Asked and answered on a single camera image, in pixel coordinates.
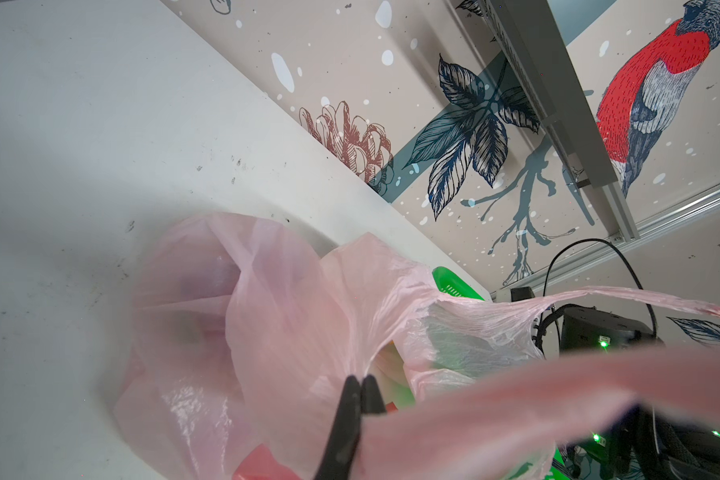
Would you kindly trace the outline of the pink plastic fruit bag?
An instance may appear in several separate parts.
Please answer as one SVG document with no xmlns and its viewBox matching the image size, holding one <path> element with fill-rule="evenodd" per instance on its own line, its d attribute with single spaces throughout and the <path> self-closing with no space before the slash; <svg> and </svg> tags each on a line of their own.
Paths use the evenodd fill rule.
<svg viewBox="0 0 720 480">
<path fill-rule="evenodd" d="M 269 219 L 189 219 L 134 290 L 114 415 L 168 479 L 232 479 L 259 445 L 313 478 L 345 380 L 368 374 L 398 408 L 362 419 L 355 479 L 541 479 L 641 404 L 720 428 L 720 347 L 544 359 L 534 320 L 578 297 L 453 297 L 373 235 L 322 256 Z"/>
</svg>

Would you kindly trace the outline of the green plastic basket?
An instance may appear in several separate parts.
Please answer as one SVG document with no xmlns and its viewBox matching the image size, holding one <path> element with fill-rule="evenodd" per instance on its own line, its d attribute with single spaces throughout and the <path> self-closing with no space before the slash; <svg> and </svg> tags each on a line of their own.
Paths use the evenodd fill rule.
<svg viewBox="0 0 720 480">
<path fill-rule="evenodd" d="M 453 297 L 482 300 L 483 297 L 450 269 L 439 266 L 432 271 L 437 288 Z"/>
</svg>

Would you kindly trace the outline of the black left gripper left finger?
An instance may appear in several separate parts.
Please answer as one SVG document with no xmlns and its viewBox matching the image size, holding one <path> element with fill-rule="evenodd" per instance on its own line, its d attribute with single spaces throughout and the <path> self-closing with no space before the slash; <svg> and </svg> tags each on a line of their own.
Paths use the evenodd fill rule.
<svg viewBox="0 0 720 480">
<path fill-rule="evenodd" d="M 360 439 L 362 386 L 355 376 L 344 383 L 315 480 L 347 480 Z"/>
</svg>

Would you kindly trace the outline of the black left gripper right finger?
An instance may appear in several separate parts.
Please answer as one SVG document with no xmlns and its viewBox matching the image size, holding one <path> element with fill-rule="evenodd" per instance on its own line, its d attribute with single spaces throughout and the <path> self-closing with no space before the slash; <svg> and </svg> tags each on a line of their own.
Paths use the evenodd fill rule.
<svg viewBox="0 0 720 480">
<path fill-rule="evenodd" d="M 373 375 L 367 375 L 361 383 L 361 413 L 363 415 L 384 415 L 387 413 L 381 390 Z"/>
</svg>

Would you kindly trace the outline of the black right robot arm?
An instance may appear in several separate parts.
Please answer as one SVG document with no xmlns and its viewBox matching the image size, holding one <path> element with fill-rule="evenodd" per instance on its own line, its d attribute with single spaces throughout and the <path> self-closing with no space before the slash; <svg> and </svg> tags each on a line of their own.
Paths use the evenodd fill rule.
<svg viewBox="0 0 720 480">
<path fill-rule="evenodd" d="M 654 330 L 595 308 L 561 308 L 563 354 L 580 350 L 612 353 L 659 345 Z M 580 474 L 577 451 L 599 464 L 602 479 L 720 479 L 720 431 L 678 425 L 653 409 L 635 407 L 603 433 L 567 449 L 571 474 Z"/>
</svg>

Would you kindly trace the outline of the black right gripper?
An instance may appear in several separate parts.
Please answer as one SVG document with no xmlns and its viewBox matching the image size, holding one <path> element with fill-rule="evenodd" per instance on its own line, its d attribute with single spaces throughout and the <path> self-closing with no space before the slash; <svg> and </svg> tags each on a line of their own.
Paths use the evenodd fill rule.
<svg viewBox="0 0 720 480">
<path fill-rule="evenodd" d="M 563 309 L 560 353 L 581 350 L 611 352 L 643 345 L 662 345 L 651 328 L 628 319 L 590 307 L 569 306 Z"/>
</svg>

